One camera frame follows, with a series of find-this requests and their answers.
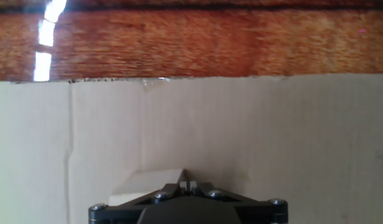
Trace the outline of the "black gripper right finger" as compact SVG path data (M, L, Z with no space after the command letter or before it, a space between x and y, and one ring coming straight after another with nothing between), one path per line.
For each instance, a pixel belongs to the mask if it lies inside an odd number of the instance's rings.
M229 205L243 223L288 223L288 202L281 198L258 201L216 188L211 182L189 182L188 194Z

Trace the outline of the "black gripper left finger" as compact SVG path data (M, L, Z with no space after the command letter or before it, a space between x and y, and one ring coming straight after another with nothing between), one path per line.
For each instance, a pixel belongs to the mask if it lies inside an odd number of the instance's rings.
M88 209L89 224L137 223L142 212L151 205L157 205L180 196L188 190L188 182L165 184L162 189L143 194L120 205L97 203Z

